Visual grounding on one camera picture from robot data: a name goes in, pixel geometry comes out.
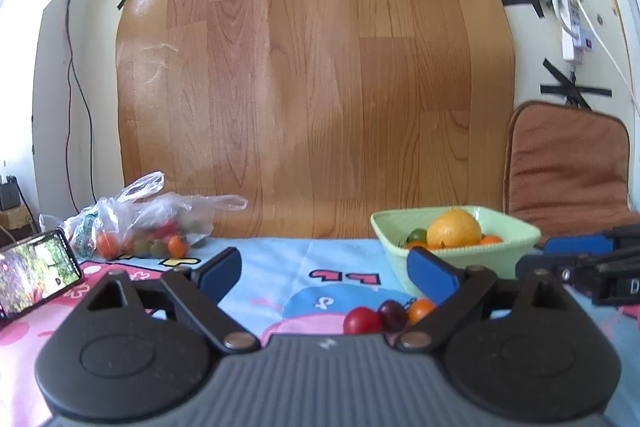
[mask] bag of fruit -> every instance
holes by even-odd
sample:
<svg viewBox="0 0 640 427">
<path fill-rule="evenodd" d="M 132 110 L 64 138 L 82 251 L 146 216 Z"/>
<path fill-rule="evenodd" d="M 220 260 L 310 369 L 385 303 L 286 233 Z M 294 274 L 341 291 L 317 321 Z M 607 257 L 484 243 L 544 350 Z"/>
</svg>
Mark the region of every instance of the bag of fruit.
<svg viewBox="0 0 640 427">
<path fill-rule="evenodd" d="M 100 198 L 63 223 L 76 257 L 96 255 L 110 261 L 125 253 L 136 257 L 181 258 L 213 231 L 216 210 L 244 210 L 240 196 L 157 194 L 164 174 L 152 172 L 114 198 Z"/>
</svg>

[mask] wooden backdrop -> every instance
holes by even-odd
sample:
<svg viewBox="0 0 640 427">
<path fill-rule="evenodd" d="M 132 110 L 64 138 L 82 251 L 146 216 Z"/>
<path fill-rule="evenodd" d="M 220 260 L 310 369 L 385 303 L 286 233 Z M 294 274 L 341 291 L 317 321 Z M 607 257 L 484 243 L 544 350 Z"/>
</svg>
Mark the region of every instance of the wooden backdrop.
<svg viewBox="0 0 640 427">
<path fill-rule="evenodd" d="M 127 0 L 126 184 L 242 194 L 217 234 L 367 237 L 388 208 L 500 209 L 514 51 L 500 0 Z"/>
</svg>

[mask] green basket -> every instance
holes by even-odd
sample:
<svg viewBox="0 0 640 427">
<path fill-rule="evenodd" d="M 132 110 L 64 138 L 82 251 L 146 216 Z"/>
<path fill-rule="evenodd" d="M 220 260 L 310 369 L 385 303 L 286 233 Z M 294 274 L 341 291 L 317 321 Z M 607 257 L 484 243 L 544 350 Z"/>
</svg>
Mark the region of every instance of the green basket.
<svg viewBox="0 0 640 427">
<path fill-rule="evenodd" d="M 422 294 L 406 273 L 406 257 L 409 251 L 398 245 L 404 244 L 412 230 L 428 229 L 436 217 L 450 208 L 453 206 L 386 210 L 371 216 L 371 226 L 385 247 L 389 263 L 410 295 L 418 297 Z M 433 253 L 458 268 L 481 264 L 495 271 L 498 277 L 513 279 L 516 263 L 540 240 L 540 230 L 515 217 L 483 206 L 461 206 L 461 208 L 478 220 L 482 233 L 498 235 L 504 242 L 496 245 L 434 250 Z"/>
</svg>

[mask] white cable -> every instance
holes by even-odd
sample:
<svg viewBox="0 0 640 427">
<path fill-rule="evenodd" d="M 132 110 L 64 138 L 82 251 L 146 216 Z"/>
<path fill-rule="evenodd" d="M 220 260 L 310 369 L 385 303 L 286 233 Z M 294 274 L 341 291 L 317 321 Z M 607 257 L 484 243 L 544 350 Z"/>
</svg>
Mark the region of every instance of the white cable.
<svg viewBox="0 0 640 427">
<path fill-rule="evenodd" d="M 605 43 L 602 42 L 602 39 L 600 38 L 600 36 L 596 32 L 596 28 L 593 27 L 593 23 L 591 22 L 591 19 L 589 19 L 589 16 L 587 15 L 587 12 L 584 9 L 584 6 L 582 5 L 582 1 L 576 0 L 576 2 L 578 3 L 578 6 L 580 7 L 580 11 L 582 12 L 582 15 L 584 15 L 584 18 L 587 21 L 587 24 L 589 25 L 589 28 L 591 29 L 591 33 L 593 33 L 593 36 L 596 37 L 596 40 L 600 43 L 600 45 L 602 46 L 602 49 L 604 50 L 604 52 L 607 55 L 609 55 L 609 58 L 610 58 L 611 62 L 613 62 L 613 65 L 615 66 L 616 70 L 618 71 L 618 74 L 620 75 L 620 78 L 622 78 L 622 81 L 625 83 L 626 90 L 628 90 L 629 95 L 631 96 L 631 101 L 634 104 L 634 107 L 636 109 L 636 113 L 638 113 L 638 115 L 640 116 L 640 105 L 638 105 L 638 100 L 636 100 L 636 97 L 634 95 L 634 90 L 632 89 L 631 84 L 627 81 L 627 79 L 625 77 L 625 74 L 622 72 L 622 69 L 620 68 L 620 66 L 616 62 L 616 59 L 613 58 L 613 55 L 611 55 L 611 52 L 606 47 Z"/>
<path fill-rule="evenodd" d="M 571 35 L 574 39 L 579 39 L 580 35 L 574 33 L 574 31 L 571 28 L 569 28 L 569 26 L 566 25 L 566 22 L 564 22 L 564 19 L 560 15 L 560 0 L 551 0 L 551 3 L 554 6 L 554 12 L 556 12 L 556 18 L 560 21 L 560 25 L 562 26 L 562 29 L 566 31 L 569 35 Z"/>
<path fill-rule="evenodd" d="M 17 241 L 15 240 L 15 237 L 5 227 L 0 225 L 0 230 L 2 230 L 9 237 L 9 239 L 11 239 L 14 243 L 17 243 Z"/>
</svg>

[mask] image on phone screen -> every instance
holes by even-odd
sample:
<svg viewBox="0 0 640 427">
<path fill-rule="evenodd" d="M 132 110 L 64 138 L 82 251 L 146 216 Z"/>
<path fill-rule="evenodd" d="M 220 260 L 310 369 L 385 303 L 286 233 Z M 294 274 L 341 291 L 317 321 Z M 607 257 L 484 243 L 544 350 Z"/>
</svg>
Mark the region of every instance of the image on phone screen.
<svg viewBox="0 0 640 427">
<path fill-rule="evenodd" d="M 10 319 L 78 282 L 81 273 L 59 233 L 0 251 L 0 319 Z"/>
</svg>

